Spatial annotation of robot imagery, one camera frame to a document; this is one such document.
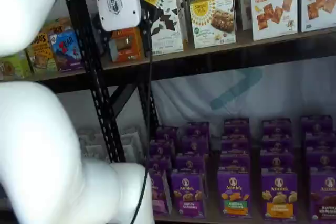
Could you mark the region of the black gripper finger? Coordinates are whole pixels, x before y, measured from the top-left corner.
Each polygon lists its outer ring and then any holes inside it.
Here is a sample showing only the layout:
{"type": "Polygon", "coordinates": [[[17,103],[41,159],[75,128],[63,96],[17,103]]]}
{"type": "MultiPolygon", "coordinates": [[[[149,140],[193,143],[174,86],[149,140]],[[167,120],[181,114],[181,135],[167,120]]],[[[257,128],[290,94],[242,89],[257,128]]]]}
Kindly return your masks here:
{"type": "Polygon", "coordinates": [[[141,1],[141,20],[153,24],[155,21],[161,18],[164,15],[164,11],[160,8],[157,8],[155,5],[142,0],[141,1]]]}

